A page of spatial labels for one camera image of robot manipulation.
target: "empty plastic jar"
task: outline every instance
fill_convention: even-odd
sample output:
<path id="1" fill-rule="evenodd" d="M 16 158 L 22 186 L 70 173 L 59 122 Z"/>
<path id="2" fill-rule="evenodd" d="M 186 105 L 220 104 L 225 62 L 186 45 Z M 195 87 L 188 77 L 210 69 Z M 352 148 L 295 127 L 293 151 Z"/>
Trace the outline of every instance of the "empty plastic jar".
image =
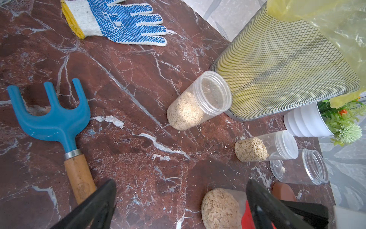
<path id="1" fill-rule="evenodd" d="M 242 162 L 295 159 L 299 155 L 295 138 L 287 130 L 239 140 L 235 154 Z"/>
<path id="2" fill-rule="evenodd" d="M 295 160 L 272 160 L 271 170 L 277 180 L 289 184 L 328 183 L 323 157 L 316 150 L 300 149 Z"/>
<path id="3" fill-rule="evenodd" d="M 168 108 L 169 124 L 188 130 L 209 120 L 231 106 L 231 92 L 224 78 L 205 71 Z"/>

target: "work glove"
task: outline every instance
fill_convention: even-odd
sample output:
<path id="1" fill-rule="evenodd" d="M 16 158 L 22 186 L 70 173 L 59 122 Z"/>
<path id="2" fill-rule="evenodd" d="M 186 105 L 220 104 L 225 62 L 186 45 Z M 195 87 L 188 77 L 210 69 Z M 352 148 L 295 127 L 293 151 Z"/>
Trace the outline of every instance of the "work glove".
<path id="1" fill-rule="evenodd" d="M 104 36 L 121 44 L 167 45 L 163 19 L 151 14 L 147 4 L 120 5 L 125 0 L 62 0 L 62 13 L 73 32 L 80 38 Z"/>

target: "marble countertop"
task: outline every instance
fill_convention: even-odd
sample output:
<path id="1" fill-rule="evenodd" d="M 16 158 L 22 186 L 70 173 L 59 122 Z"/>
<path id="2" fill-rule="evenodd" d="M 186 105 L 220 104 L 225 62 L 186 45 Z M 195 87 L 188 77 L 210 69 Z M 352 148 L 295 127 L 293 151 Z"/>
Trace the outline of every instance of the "marble countertop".
<path id="1" fill-rule="evenodd" d="M 254 178 L 268 189 L 276 181 L 268 162 L 242 163 L 240 137 L 285 129 L 283 114 L 235 122 L 221 114 L 195 128 L 169 126 L 168 106 L 228 45 L 214 28 L 179 0 L 148 2 L 170 30 L 165 47 L 123 45 L 105 37 L 78 40 L 58 0 L 13 0 L 0 8 L 0 225 L 49 228 L 76 206 L 60 143 L 25 134 L 6 87 L 17 85 L 28 111 L 50 106 L 43 87 L 52 82 L 65 108 L 78 98 L 79 78 L 91 120 L 76 137 L 95 184 L 117 184 L 111 228 L 204 228 L 201 201 L 222 187 L 244 191 Z M 299 147 L 319 149 L 316 138 Z M 330 184 L 291 185 L 302 202 L 335 204 Z"/>

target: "jar lid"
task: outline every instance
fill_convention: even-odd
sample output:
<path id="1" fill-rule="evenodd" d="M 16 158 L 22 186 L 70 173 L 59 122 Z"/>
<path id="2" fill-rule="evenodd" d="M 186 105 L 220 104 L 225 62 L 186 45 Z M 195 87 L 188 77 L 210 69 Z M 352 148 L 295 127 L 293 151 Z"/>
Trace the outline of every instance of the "jar lid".
<path id="1" fill-rule="evenodd" d="M 288 130 L 278 131 L 275 139 L 277 151 L 283 158 L 296 159 L 299 156 L 296 140 Z"/>
<path id="2" fill-rule="evenodd" d="M 272 188 L 272 195 L 280 200 L 296 202 L 296 196 L 292 188 L 285 183 L 276 182 Z"/>
<path id="3" fill-rule="evenodd" d="M 279 181 L 283 178 L 283 165 L 281 160 L 270 160 L 269 165 L 275 178 Z"/>

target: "plastic jar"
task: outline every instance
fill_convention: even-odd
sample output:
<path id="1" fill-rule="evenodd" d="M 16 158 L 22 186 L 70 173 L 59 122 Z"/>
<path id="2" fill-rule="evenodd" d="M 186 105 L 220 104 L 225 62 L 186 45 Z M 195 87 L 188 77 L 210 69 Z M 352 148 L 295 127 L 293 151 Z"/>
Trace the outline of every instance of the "plastic jar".
<path id="1" fill-rule="evenodd" d="M 277 180 L 289 184 L 328 183 L 323 157 L 316 150 L 300 149 L 295 160 L 272 160 L 271 170 Z"/>
<path id="2" fill-rule="evenodd" d="M 205 71 L 168 108 L 169 124 L 188 130 L 231 106 L 231 92 L 225 80 L 214 71 Z"/>
<path id="3" fill-rule="evenodd" d="M 201 205 L 202 221 L 205 228 L 241 229 L 246 202 L 245 192 L 223 188 L 209 191 L 203 198 Z"/>
<path id="4" fill-rule="evenodd" d="M 287 130 L 239 140 L 235 154 L 242 162 L 289 160 L 299 155 L 296 140 Z"/>

